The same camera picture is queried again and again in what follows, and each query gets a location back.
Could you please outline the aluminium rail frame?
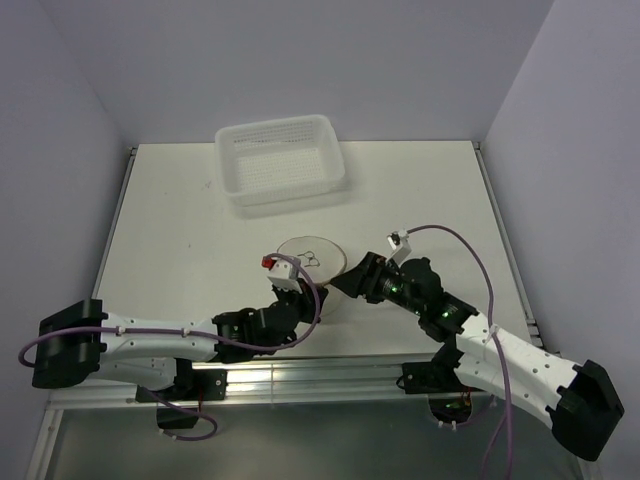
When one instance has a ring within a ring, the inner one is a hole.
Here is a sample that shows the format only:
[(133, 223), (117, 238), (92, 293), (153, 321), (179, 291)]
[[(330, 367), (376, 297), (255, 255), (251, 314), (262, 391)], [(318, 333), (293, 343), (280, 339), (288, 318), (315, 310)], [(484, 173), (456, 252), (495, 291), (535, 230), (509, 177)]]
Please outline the aluminium rail frame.
[[(540, 345), (480, 157), (471, 141), (358, 141), (340, 146), (343, 191), (239, 207), (224, 196), (211, 143), (142, 144), (132, 153), (94, 294), (119, 314), (200, 320), (242, 303), (267, 301), (259, 257), (296, 236), (336, 242), (350, 260), (384, 250), (386, 234), (420, 232), (417, 254), (432, 259), (447, 286), (478, 308), (496, 295), (496, 323)], [(404, 361), (436, 345), (407, 314), (340, 299), (295, 350), (229, 367), (228, 403), (382, 400)]]

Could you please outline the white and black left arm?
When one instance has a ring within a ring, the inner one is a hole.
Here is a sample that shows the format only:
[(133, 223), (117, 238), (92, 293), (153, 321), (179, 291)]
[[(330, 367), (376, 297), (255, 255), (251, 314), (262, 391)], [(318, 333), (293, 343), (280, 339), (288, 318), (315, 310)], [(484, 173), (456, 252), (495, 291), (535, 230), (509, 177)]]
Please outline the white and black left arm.
[(69, 388), (93, 378), (183, 399), (194, 389), (195, 363), (243, 363), (299, 344), (297, 326), (318, 325), (328, 292), (300, 282), (296, 290), (274, 294), (267, 307), (175, 324), (119, 316), (104, 311), (99, 299), (83, 300), (42, 320), (30, 345), (34, 360), (24, 353), (19, 360), (31, 368), (37, 389)]

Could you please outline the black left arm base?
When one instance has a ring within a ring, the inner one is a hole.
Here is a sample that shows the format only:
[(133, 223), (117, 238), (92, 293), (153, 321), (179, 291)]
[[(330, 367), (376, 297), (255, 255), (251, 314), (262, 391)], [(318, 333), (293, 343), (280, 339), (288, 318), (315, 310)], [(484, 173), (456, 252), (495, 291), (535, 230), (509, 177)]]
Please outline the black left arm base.
[(175, 377), (173, 386), (163, 390), (151, 391), (138, 386), (135, 401), (156, 404), (156, 423), (163, 434), (194, 441), (195, 437), (188, 437), (183, 432), (204, 421), (211, 425), (211, 431), (201, 437), (209, 438), (217, 432), (218, 424), (204, 412), (204, 403), (225, 399), (227, 377), (225, 369), (193, 370), (189, 367)]

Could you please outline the white perforated plastic basket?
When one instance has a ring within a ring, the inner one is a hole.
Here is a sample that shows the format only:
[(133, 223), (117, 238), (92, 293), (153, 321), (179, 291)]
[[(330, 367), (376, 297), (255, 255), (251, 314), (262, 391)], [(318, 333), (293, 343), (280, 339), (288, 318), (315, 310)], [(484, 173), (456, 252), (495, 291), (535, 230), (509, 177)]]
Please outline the white perforated plastic basket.
[(324, 195), (346, 182), (340, 144), (324, 115), (224, 127), (214, 148), (220, 188), (239, 207)]

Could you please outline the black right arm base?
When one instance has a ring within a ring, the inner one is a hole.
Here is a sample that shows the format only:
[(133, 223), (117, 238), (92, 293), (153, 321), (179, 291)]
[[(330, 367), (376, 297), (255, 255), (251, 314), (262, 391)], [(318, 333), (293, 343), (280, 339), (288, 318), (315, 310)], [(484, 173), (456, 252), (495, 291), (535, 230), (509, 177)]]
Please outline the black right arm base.
[(471, 417), (473, 389), (435, 362), (403, 363), (395, 385), (407, 395), (427, 395), (429, 410), (437, 421), (452, 425)]

